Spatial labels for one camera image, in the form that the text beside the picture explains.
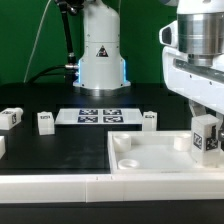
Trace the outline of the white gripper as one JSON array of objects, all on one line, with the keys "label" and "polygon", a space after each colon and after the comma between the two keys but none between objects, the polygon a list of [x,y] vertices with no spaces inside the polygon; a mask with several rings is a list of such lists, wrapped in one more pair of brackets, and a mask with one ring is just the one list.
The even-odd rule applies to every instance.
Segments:
[{"label": "white gripper", "polygon": [[162,62],[166,86],[190,99],[193,117],[205,115],[205,107],[216,111],[218,140],[224,147],[224,54],[213,59],[212,67],[197,67],[187,62],[185,53],[165,47]]}]

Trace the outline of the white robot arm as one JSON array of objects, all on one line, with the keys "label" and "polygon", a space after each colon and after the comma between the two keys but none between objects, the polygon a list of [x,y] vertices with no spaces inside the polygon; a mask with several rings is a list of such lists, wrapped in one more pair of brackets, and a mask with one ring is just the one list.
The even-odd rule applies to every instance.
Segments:
[{"label": "white robot arm", "polygon": [[224,115],[224,0],[160,0],[177,9],[159,31],[167,87]]}]

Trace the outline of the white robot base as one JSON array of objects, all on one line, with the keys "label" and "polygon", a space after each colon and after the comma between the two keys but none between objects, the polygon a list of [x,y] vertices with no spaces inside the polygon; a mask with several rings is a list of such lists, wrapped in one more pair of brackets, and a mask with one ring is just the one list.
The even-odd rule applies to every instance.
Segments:
[{"label": "white robot base", "polygon": [[78,62],[76,91],[111,96],[126,91],[126,61],[120,55],[120,17],[102,0],[85,0],[83,9],[84,54]]}]

